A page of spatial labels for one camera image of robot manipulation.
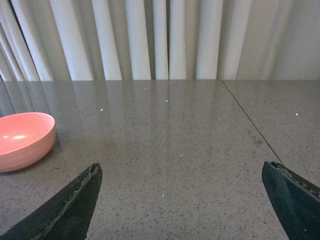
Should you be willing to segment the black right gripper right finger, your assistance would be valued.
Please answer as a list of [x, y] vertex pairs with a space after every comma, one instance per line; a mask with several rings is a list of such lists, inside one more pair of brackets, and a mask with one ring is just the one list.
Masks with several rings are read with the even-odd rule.
[[277, 162], [264, 162], [262, 182], [290, 240], [320, 238], [320, 188]]

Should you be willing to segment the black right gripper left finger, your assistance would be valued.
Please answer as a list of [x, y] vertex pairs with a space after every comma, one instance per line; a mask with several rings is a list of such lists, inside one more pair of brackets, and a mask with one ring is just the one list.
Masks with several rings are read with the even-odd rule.
[[42, 206], [0, 236], [2, 240], [84, 240], [97, 204], [103, 171], [90, 165]]

